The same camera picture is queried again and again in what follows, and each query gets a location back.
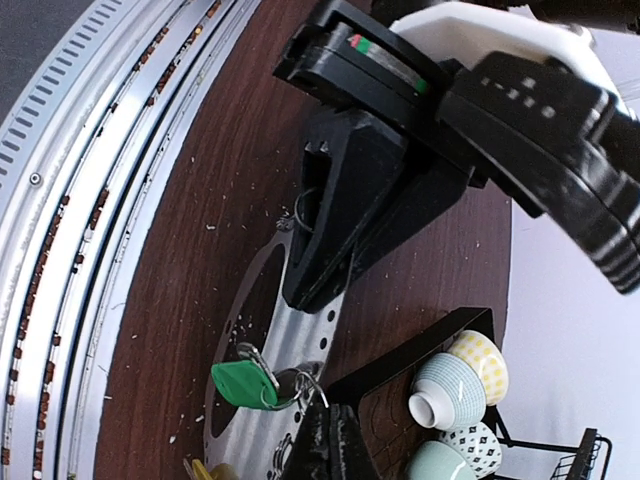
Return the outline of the green tagged key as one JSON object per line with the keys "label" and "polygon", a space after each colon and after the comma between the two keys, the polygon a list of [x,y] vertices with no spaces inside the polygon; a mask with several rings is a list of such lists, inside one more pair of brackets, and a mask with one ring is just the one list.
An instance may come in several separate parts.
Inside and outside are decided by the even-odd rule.
{"label": "green tagged key", "polygon": [[279,382],[260,351],[251,343],[237,345],[239,360],[215,363],[211,376],[216,390],[235,407],[274,410]]}

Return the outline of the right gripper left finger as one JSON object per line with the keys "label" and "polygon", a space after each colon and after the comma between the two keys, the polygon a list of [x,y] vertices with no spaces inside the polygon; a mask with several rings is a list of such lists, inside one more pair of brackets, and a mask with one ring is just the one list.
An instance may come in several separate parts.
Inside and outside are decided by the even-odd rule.
{"label": "right gripper left finger", "polygon": [[329,475],[330,410],[323,403],[311,405],[285,465],[282,479],[327,480]]}

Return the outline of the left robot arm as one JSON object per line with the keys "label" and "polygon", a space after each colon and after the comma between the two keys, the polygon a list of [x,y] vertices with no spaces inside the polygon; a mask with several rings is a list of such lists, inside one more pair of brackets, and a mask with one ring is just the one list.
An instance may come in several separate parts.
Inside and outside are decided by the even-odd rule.
{"label": "left robot arm", "polygon": [[635,1],[322,1],[277,78],[318,99],[282,294],[315,313],[495,183],[547,215],[620,293],[639,286],[639,122],[591,28],[635,34]]}

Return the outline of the yellow tagged key bunch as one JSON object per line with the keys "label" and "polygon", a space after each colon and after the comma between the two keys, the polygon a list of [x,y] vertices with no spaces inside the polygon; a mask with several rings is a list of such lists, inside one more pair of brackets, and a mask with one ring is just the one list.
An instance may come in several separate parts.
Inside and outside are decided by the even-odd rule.
{"label": "yellow tagged key bunch", "polygon": [[183,459],[183,466],[191,480],[239,480],[234,468],[221,463],[208,469],[200,459]]}

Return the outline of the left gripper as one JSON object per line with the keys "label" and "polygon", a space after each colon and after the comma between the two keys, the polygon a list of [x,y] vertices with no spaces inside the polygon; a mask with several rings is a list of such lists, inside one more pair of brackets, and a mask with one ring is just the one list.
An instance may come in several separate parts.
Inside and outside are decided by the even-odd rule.
{"label": "left gripper", "polygon": [[[456,59],[431,60],[347,1],[318,2],[290,37],[274,76],[331,107],[362,109],[312,118],[283,284],[290,307],[319,311],[350,272],[358,279],[469,184],[486,185],[481,155],[436,121],[464,70]],[[407,153],[402,134],[428,150]]]}

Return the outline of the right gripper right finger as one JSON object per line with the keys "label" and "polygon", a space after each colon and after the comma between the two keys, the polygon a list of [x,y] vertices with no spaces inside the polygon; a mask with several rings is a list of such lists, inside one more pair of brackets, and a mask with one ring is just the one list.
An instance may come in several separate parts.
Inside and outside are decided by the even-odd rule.
{"label": "right gripper right finger", "polygon": [[348,405],[332,404],[329,409],[329,478],[380,479],[359,421]]}

